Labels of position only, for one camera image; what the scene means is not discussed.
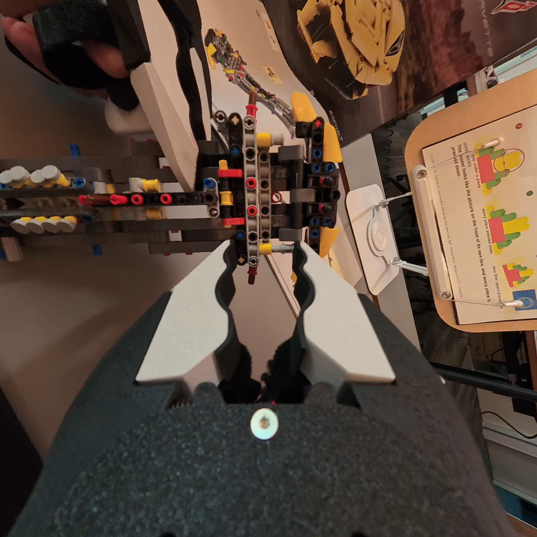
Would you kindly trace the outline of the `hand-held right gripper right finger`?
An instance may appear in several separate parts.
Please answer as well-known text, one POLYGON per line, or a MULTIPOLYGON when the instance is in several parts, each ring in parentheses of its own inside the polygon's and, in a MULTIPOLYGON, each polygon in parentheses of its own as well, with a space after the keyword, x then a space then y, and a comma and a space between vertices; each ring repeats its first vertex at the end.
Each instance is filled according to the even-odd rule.
POLYGON ((292 374, 311 384, 392 383, 394 370, 355 289, 306 243, 294 244, 292 267, 300 306, 292 374))

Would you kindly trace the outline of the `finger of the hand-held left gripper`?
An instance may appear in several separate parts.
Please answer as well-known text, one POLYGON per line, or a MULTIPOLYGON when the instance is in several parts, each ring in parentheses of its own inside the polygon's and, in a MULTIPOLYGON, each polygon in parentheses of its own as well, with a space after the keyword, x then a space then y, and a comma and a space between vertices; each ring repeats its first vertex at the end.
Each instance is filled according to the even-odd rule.
POLYGON ((138 8, 150 60, 131 71, 131 84, 175 178, 190 192, 195 190, 199 149, 179 82, 176 34, 158 1, 138 1, 138 8))

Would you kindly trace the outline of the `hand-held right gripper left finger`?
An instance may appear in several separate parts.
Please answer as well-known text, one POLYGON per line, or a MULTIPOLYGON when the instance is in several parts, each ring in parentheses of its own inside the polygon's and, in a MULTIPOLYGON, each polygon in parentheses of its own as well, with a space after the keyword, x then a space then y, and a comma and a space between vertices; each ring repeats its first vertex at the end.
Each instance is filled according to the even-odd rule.
POLYGON ((223 242, 171 291, 136 375, 140 384, 230 380, 236 371, 234 242, 223 242))

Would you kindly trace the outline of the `lego car chassis model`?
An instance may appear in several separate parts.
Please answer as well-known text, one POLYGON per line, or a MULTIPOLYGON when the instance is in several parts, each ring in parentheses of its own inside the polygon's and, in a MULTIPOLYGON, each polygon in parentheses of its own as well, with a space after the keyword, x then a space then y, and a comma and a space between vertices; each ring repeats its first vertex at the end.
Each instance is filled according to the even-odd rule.
POLYGON ((342 155, 331 124, 299 92, 284 107, 297 139, 262 133, 251 91, 245 116, 213 115, 218 141, 199 142, 192 187, 148 157, 69 157, 37 167, 1 162, 1 260, 22 248, 146 244, 155 255, 205 253, 230 240, 253 284, 261 257, 299 241, 322 258, 338 230, 342 155))

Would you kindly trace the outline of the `lego instruction booklet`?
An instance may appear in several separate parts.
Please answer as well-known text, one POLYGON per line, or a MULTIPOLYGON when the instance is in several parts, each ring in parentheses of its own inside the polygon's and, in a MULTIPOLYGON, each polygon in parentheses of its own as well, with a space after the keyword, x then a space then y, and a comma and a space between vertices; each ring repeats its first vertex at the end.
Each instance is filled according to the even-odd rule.
MULTIPOLYGON (((342 277, 361 278, 356 261, 341 270, 336 250, 350 249, 337 222, 341 152, 335 129, 310 107, 312 97, 287 65, 261 1, 199 1, 202 45, 212 87, 212 125, 244 168, 245 232, 261 243, 301 240, 342 277), (285 144, 258 148, 257 133, 283 133, 285 144)), ((249 259, 253 264, 261 259, 249 259)), ((291 253, 264 256, 298 316, 291 253)))

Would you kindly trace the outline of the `lego set box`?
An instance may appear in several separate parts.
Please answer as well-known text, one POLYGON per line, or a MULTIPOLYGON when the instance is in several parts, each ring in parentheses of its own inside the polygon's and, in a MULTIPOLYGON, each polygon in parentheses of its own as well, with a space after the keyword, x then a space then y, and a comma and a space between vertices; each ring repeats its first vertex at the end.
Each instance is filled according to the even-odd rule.
POLYGON ((536 40, 536 1, 263 1, 342 147, 536 40))

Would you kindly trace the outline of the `person's left hand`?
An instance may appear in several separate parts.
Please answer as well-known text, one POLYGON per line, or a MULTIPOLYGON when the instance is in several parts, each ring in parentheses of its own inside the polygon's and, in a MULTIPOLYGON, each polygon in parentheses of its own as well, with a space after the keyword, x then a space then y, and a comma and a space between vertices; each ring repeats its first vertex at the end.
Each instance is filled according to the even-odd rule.
MULTIPOLYGON (((22 22, 18 18, 3 17, 1 26, 8 42, 22 54, 25 60, 53 82, 60 83, 57 77, 47 69, 36 32, 30 23, 22 22)), ((81 45, 93 63, 111 77, 116 79, 130 77, 130 72, 125 68, 123 56, 118 48, 95 40, 82 41, 81 45)))

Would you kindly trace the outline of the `instruction card on stand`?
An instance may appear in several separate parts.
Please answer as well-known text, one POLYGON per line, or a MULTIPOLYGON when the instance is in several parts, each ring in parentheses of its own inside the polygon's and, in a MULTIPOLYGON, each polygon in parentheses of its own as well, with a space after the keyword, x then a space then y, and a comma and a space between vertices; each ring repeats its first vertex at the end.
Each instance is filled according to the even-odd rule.
POLYGON ((410 193, 426 266, 403 262, 387 209, 391 201, 377 185, 365 186, 346 196, 346 210, 367 286, 378 295, 403 267, 428 276, 435 308, 451 327, 467 332, 536 331, 536 319, 462 325, 456 317, 454 293, 447 271, 444 248, 422 150, 429 145, 465 133, 536 106, 536 69, 485 90, 459 104, 434 113, 411 133, 405 148, 410 193))

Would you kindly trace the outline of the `black metal pole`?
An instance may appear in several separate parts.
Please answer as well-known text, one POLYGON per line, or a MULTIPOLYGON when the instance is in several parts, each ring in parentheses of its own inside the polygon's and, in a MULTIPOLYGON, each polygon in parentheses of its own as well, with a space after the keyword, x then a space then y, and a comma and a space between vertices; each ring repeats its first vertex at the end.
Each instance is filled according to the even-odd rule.
POLYGON ((477 372, 435 362, 429 362, 429 364, 438 375, 447 381, 479 388, 511 399, 522 399, 536 403, 536 391, 518 387, 500 375, 477 372))

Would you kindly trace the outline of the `printed instruction sheet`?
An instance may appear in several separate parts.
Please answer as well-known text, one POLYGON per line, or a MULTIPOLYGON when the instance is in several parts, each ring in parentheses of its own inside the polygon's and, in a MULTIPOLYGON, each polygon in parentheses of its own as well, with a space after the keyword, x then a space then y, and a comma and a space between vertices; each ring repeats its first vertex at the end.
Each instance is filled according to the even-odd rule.
POLYGON ((459 323, 536 319, 536 106, 422 154, 459 323))

